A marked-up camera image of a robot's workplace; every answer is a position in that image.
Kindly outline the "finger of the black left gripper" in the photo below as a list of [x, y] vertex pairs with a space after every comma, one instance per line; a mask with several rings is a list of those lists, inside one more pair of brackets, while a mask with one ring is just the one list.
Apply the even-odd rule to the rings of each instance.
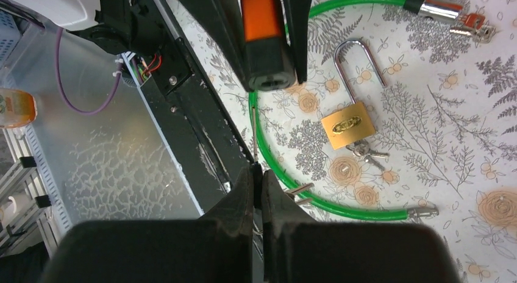
[[283, 0], [290, 52], [299, 84], [307, 81], [308, 16], [312, 0]]
[[238, 0], [178, 0], [218, 44], [238, 80], [246, 84], [244, 33]]

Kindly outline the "brass padlock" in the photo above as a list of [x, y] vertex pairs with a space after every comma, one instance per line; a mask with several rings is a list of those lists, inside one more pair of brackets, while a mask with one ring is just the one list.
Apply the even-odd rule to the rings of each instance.
[[333, 54], [333, 63], [351, 99], [351, 104], [321, 119], [323, 129], [334, 150], [344, 148], [376, 133], [376, 128], [368, 114], [365, 103], [356, 100], [352, 85], [349, 83], [345, 70], [339, 61], [341, 51], [350, 45], [357, 45], [363, 49], [367, 59], [374, 68], [374, 74], [377, 76], [381, 87], [385, 88], [387, 86], [387, 82], [379, 71], [378, 64], [374, 60], [371, 51], [362, 40], [347, 39], [336, 47]]

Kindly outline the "green cable lock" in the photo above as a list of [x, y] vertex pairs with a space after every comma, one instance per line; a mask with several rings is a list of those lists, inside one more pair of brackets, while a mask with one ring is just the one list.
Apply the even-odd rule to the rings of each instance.
[[[466, 13], [465, 8], [462, 5], [439, 0], [330, 0], [313, 6], [308, 11], [308, 17], [313, 18], [314, 16], [334, 9], [359, 4], [397, 5], [408, 12], [449, 24], [451, 27], [449, 31], [451, 33], [464, 33], [465, 35], [472, 36], [474, 40], [490, 40], [493, 36], [493, 27], [487, 23], [485, 15], [476, 12]], [[257, 103], [257, 94], [251, 93], [249, 95], [248, 104], [250, 119], [253, 122], [255, 129], [255, 144], [258, 146], [270, 169], [276, 174], [279, 180], [288, 187], [288, 189], [303, 190], [304, 188], [296, 183], [294, 179], [289, 177], [273, 157], [265, 137], [263, 136], [262, 127], [258, 121], [259, 116], [256, 111]], [[303, 201], [308, 201], [313, 206], [329, 213], [345, 218], [365, 221], [402, 221], [414, 217], [434, 217], [438, 214], [436, 209], [424, 208], [399, 209], [391, 211], [355, 209], [323, 200], [311, 193], [303, 193], [302, 199]]]

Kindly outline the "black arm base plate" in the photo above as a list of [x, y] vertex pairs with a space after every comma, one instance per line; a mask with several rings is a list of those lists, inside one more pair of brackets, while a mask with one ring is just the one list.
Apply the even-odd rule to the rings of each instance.
[[162, 25], [162, 64], [140, 88], [200, 214], [233, 185], [252, 154], [166, 0], [139, 0]]

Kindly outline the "orange black padlock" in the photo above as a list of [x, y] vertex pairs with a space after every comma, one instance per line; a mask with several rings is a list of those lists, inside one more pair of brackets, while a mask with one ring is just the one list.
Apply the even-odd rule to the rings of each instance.
[[274, 91], [295, 82], [281, 0], [240, 0], [246, 80], [253, 91]]

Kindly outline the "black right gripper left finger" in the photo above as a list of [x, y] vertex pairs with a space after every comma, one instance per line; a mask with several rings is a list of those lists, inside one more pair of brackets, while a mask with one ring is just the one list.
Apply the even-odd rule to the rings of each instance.
[[42, 282], [251, 282], [254, 170], [195, 220], [96, 220], [70, 230]]

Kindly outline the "silver keys bunch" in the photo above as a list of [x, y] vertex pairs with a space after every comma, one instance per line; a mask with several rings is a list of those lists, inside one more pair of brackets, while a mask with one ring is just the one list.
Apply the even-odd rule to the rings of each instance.
[[350, 145], [346, 145], [345, 148], [365, 163], [375, 166], [381, 172], [385, 171], [385, 167], [377, 159], [387, 159], [390, 156], [389, 153], [371, 149], [366, 140], [355, 141]]

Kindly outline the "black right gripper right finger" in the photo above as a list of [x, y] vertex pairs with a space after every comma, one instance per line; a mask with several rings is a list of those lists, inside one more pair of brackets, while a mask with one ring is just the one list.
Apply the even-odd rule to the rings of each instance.
[[320, 222], [262, 177], [266, 282], [459, 282], [447, 247], [418, 224]]

